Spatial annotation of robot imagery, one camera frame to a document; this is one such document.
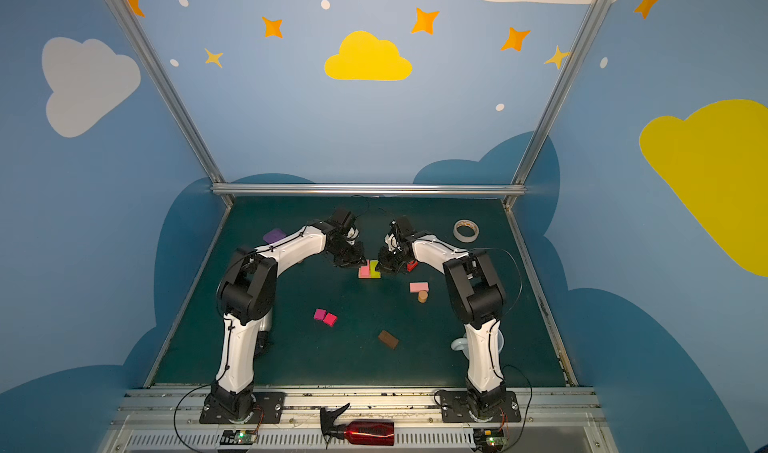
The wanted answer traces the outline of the yellow-green wood block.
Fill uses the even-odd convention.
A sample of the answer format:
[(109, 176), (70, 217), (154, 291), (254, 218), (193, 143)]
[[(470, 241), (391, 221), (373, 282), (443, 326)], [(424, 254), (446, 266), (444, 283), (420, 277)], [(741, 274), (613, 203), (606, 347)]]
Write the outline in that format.
[(379, 262), (377, 260), (371, 260), (369, 262), (369, 277), (371, 279), (378, 279), (381, 277), (381, 271), (378, 269)]

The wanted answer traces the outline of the light pink wood block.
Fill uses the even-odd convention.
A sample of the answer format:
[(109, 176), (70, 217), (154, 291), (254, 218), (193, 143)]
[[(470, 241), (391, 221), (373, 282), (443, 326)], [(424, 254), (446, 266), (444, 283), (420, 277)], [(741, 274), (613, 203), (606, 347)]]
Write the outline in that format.
[(409, 284), (409, 288), (411, 293), (419, 293), (422, 291), (428, 292), (429, 283), (428, 282), (411, 282)]

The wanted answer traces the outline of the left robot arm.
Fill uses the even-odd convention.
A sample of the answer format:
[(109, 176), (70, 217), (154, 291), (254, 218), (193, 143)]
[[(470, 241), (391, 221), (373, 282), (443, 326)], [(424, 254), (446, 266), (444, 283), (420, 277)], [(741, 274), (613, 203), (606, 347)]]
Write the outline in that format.
[(245, 424), (256, 411), (254, 360), (265, 345), (279, 276), (306, 258), (328, 253), (339, 268), (365, 263), (356, 217), (311, 222), (277, 242), (238, 249), (216, 293), (224, 338), (221, 362), (205, 398), (203, 424)]

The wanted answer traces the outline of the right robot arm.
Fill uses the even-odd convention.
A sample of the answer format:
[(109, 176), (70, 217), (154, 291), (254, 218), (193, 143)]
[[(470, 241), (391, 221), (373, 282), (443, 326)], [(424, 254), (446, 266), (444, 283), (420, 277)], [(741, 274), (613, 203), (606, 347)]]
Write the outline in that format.
[(498, 337), (507, 295), (490, 255), (482, 249), (456, 247), (433, 234), (387, 234), (378, 254), (381, 268), (396, 273), (411, 261), (444, 274), (452, 310), (468, 340), (469, 409), (478, 419), (492, 416), (506, 400)]

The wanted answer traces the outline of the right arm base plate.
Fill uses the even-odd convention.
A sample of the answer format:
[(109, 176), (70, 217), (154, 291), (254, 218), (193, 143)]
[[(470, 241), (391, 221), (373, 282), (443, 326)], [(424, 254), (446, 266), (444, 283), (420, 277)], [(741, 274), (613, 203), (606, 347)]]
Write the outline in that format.
[(522, 412), (517, 396), (508, 391), (505, 399), (479, 416), (472, 413), (466, 390), (437, 390), (433, 399), (444, 423), (521, 423)]

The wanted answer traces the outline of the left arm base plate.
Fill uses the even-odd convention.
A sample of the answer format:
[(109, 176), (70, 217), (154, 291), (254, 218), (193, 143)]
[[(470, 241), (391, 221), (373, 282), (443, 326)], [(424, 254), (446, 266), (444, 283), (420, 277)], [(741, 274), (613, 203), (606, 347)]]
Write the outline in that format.
[(277, 424), (280, 422), (285, 394), (282, 392), (209, 393), (199, 417), (201, 424)]

